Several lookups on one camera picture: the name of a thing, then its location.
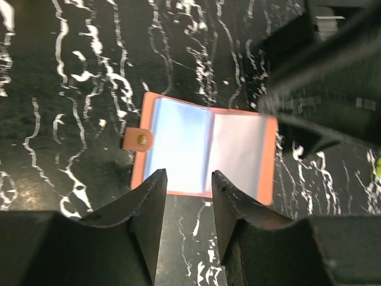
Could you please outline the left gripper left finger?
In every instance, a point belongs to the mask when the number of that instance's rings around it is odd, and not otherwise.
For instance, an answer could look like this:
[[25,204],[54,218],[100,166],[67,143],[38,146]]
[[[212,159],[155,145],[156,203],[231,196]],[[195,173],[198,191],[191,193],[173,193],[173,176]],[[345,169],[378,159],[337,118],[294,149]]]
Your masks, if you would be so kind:
[[2,212],[1,284],[154,285],[166,193],[159,169],[80,220]]

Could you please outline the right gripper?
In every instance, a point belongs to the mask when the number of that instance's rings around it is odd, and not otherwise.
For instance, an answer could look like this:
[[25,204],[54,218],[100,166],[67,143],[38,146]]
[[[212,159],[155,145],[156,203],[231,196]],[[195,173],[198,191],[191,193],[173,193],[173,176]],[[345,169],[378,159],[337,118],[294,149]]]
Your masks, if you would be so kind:
[[347,82],[380,52],[380,1],[305,1],[304,12],[262,41],[269,79],[257,105],[287,144],[308,156],[338,144],[380,148],[380,101],[298,89]]

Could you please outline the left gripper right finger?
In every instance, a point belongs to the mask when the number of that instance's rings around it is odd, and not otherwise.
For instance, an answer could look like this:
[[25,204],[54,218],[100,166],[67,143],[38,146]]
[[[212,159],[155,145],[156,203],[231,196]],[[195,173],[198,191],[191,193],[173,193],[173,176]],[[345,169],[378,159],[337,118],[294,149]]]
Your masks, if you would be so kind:
[[379,285],[380,216],[293,220],[211,178],[217,244],[229,285]]

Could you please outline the pink leather card holder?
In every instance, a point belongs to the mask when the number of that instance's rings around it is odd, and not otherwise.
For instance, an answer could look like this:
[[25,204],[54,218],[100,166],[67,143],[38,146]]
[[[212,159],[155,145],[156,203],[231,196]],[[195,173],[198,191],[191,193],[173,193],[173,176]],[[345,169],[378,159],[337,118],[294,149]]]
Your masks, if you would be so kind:
[[271,116],[147,92],[140,125],[126,128],[122,143],[136,153],[131,187],[165,169],[169,194],[210,197],[211,175],[219,170],[244,193],[270,205],[276,131]]

